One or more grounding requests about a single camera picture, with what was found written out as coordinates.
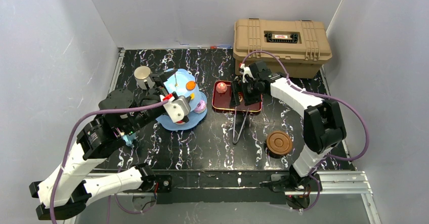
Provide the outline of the purple glazed donut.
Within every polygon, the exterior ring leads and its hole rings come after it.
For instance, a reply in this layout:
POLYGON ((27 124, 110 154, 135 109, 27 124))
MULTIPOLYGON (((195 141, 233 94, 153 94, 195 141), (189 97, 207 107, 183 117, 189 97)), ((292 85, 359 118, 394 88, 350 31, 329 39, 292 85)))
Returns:
POLYGON ((196 108, 194 109, 195 113, 203 113, 206 110, 206 101, 200 100, 200 102, 197 104, 196 108))

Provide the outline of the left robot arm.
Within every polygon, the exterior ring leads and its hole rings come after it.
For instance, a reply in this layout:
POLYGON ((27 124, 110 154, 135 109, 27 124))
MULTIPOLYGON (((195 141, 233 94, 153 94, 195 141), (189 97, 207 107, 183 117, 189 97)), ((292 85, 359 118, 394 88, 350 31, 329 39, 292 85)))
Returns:
POLYGON ((72 218, 91 203, 120 192, 157 190, 156 175, 146 163, 102 178, 89 179, 88 174, 165 112, 164 105, 172 98, 165 82, 172 75, 173 71, 151 74, 154 85, 141 100, 127 89, 113 90, 99 103, 99 110, 90 113, 92 121, 82 129, 73 127, 61 164, 44 181, 29 186, 31 196, 40 201, 39 220, 72 218))

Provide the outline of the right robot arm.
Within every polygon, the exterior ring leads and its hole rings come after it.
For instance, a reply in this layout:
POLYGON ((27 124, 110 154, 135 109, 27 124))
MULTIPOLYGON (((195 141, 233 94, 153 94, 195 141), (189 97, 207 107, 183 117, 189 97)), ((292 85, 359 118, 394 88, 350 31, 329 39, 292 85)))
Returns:
POLYGON ((303 119, 304 148, 290 173, 295 178, 310 175, 331 149, 345 139, 347 132, 339 103, 309 95, 285 73, 272 72, 263 61, 239 65, 241 79, 232 83, 233 99, 242 94, 245 105, 259 103, 270 95, 291 107, 303 119))

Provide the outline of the pink sugared cake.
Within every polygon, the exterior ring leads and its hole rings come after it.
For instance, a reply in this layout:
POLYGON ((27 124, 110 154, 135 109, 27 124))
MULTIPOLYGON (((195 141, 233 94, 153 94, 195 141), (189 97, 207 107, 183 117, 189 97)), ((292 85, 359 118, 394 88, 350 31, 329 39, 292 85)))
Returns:
POLYGON ((219 94, 224 94, 228 90, 228 85, 224 82, 219 82, 216 84, 216 92, 219 94))

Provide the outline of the blue three-tier cake stand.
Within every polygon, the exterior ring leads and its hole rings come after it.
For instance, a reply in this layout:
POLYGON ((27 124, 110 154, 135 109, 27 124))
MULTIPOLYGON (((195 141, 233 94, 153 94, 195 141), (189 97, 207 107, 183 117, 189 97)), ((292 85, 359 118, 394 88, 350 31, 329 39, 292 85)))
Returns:
POLYGON ((162 114, 158 118, 156 118, 157 122, 162 125, 163 128, 170 131, 178 131, 178 130, 188 130, 193 127, 195 127, 200 121, 204 119, 204 117, 207 114, 207 97, 206 95, 200 90, 199 86, 197 85, 196 88, 192 91, 188 91, 185 88, 185 85, 188 81, 195 81, 195 77, 188 72, 185 69, 178 69, 173 76, 171 76, 167 82, 164 83, 166 86, 166 89, 168 90, 169 94, 172 94, 173 96, 185 96, 188 99, 188 102, 191 107, 191 112, 188 115, 189 122, 178 125, 171 121, 170 117, 167 115, 167 113, 162 114), (193 100, 190 99, 190 95, 194 93, 195 98, 193 100), (206 110, 203 113, 195 113, 194 109, 196 108, 197 104, 200 102, 200 100, 206 101, 206 110))

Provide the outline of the orange cookie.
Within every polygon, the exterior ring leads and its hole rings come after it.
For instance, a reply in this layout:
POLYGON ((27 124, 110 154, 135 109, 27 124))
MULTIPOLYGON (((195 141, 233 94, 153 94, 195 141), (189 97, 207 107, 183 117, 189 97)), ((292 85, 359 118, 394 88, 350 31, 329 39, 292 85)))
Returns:
POLYGON ((195 88, 196 88, 196 82, 195 81, 188 81, 187 83, 186 83, 186 85, 185 85, 185 88, 188 90, 188 91, 192 91, 192 90, 194 90, 195 88))

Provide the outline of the red rectangular tray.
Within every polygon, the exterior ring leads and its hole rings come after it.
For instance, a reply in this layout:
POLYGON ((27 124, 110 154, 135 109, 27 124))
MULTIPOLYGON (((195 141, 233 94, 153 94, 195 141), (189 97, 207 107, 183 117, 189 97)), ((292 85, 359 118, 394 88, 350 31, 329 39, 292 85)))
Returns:
MULTIPOLYGON (((212 108, 217 111, 234 111, 234 107, 230 107, 230 101, 232 98, 231 81, 218 80, 214 83, 212 93, 212 108), (225 84, 227 90, 224 93, 217 91, 218 84, 225 84)), ((242 93, 239 93, 240 105, 236 107, 237 111, 249 111, 250 113, 259 113, 262 110, 262 101, 249 106, 244 104, 244 98, 242 93)))

